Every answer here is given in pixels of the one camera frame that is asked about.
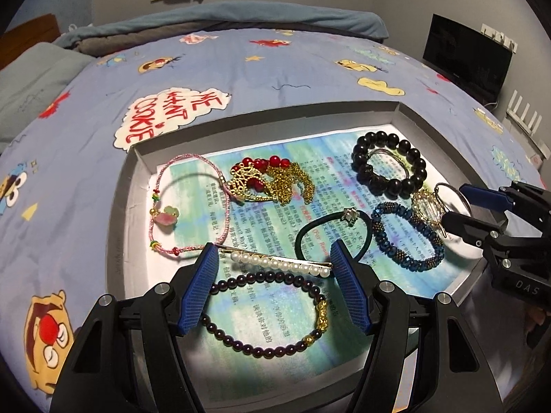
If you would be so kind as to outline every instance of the red cartoon nose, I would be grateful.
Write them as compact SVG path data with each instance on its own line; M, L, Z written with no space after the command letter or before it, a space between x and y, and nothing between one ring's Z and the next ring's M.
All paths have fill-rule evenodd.
M52 346L56 342L59 330L59 325L50 314L44 315L38 323L40 339L47 345Z

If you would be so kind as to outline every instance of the monitor screen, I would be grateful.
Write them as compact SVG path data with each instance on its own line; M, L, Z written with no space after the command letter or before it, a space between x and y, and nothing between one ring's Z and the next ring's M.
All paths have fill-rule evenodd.
M466 87L469 93L495 102L511 58L512 51L484 34L433 15L423 59L440 68L459 87Z

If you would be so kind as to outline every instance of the pillow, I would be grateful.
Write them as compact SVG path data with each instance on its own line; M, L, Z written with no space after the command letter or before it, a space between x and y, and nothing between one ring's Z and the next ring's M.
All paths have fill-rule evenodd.
M0 153L93 57L37 43L0 70Z

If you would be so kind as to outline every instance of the blue beaded bracelet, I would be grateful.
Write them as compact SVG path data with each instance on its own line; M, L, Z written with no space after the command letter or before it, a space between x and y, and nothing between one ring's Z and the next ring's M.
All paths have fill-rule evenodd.
M406 219L412 227L429 240L434 248L435 255L432 258L420 261L407 256L405 251L389 242L385 227L381 222L381 216L384 214L396 214ZM437 232L411 209L395 202L379 203L373 210L371 220L373 222L373 236L381 251L404 269L409 269L412 272L425 272L425 270L436 267L444 259L444 244Z

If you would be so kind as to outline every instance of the bed sheet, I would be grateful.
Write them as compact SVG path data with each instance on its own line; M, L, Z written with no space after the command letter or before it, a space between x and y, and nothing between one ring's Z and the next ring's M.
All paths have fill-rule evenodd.
M490 188L541 186L522 147L477 102L368 40L199 32L94 61L0 157L0 351L35 403L48 410L78 327L105 293L111 201L131 144L190 123L344 100L407 104ZM509 230L533 235L517 218Z

